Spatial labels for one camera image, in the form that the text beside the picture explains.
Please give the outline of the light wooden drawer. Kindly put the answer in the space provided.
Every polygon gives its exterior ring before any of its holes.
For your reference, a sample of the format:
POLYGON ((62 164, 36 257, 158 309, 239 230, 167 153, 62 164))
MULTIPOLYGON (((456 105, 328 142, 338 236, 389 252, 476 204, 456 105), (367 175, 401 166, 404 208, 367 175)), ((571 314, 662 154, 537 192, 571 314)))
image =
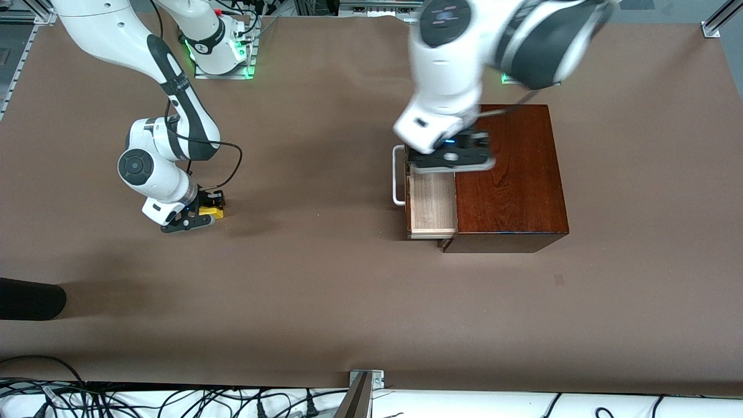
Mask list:
POLYGON ((411 240, 449 240, 457 231, 455 175, 419 174, 406 156, 406 214, 411 240))

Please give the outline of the white drawer handle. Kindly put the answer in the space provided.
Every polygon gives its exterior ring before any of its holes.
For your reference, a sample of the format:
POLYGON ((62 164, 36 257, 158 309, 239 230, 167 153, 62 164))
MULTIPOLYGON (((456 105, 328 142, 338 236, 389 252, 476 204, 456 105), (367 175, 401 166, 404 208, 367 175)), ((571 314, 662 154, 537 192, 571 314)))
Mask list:
POLYGON ((392 202, 398 207, 404 207, 406 200, 398 197, 398 154, 404 154, 406 146, 396 145, 392 148, 392 202))

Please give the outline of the dark red wooden cabinet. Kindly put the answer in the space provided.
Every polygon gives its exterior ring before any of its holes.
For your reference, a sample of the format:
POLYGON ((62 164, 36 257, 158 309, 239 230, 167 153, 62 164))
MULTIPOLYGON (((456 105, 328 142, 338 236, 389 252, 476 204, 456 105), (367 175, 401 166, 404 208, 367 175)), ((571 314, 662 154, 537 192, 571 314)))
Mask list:
POLYGON ((490 170, 455 175, 456 232, 445 253, 536 253, 569 235, 559 161, 546 104, 483 117, 490 170))

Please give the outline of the black rounded object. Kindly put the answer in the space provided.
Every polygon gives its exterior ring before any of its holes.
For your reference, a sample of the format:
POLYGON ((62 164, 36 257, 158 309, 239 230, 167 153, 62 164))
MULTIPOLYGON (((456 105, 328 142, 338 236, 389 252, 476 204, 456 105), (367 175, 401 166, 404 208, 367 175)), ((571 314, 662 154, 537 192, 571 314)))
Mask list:
POLYGON ((0 277, 0 320, 53 320, 66 302, 66 292, 56 284, 0 277))

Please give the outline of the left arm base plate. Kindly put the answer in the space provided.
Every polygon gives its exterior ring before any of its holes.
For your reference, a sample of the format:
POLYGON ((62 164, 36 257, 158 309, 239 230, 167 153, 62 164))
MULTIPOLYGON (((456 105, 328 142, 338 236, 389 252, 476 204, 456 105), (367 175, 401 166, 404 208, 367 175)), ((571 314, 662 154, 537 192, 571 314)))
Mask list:
POLYGON ((547 74, 519 74, 509 75, 502 73, 502 84, 520 85, 530 90, 540 90, 542 88, 559 87, 562 85, 561 80, 555 80, 554 75, 547 74))

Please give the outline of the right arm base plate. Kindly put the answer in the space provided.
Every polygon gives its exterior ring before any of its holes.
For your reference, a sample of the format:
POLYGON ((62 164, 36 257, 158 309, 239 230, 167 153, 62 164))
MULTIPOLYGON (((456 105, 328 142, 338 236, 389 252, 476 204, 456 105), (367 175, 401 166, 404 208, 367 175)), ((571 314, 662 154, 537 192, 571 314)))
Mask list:
POLYGON ((254 77, 258 57, 258 36, 262 19, 255 17, 247 24, 233 16, 222 15, 225 37, 206 55, 205 47, 196 51, 187 44, 194 63, 194 76, 199 79, 250 80, 254 77))

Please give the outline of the metal bracket with dark post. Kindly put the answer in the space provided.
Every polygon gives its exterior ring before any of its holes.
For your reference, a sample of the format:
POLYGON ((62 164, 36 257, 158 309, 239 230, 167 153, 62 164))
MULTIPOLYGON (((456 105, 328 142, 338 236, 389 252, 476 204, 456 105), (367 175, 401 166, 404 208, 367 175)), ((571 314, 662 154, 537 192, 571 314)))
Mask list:
POLYGON ((353 370, 350 386, 333 418, 372 418, 372 395, 385 388, 383 370, 353 370))

